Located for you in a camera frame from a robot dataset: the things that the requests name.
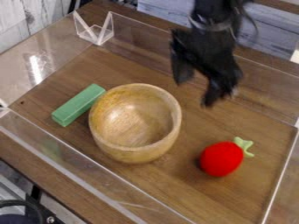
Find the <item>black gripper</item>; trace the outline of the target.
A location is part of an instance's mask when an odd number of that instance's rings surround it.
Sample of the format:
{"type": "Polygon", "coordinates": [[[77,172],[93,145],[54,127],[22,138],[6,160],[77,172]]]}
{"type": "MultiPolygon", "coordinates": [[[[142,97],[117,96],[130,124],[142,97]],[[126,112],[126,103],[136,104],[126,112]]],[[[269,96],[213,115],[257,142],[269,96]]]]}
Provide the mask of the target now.
{"type": "Polygon", "coordinates": [[[241,71],[232,56],[240,17],[216,22],[188,17],[190,29],[173,29],[170,41],[172,78],[177,85],[193,78],[193,70],[208,78],[200,105],[210,108],[217,100],[233,95],[241,71]]]}

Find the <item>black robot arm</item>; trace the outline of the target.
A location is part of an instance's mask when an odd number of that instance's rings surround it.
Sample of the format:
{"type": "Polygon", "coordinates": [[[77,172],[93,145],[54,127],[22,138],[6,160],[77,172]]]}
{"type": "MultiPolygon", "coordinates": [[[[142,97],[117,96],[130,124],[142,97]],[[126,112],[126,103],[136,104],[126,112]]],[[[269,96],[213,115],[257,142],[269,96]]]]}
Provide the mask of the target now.
{"type": "Polygon", "coordinates": [[[202,107],[233,95],[242,72],[233,57],[241,18],[252,23],[244,5],[253,0],[193,0],[190,29],[172,29],[170,66],[177,85],[198,71],[208,80],[200,99],[202,107]]]}

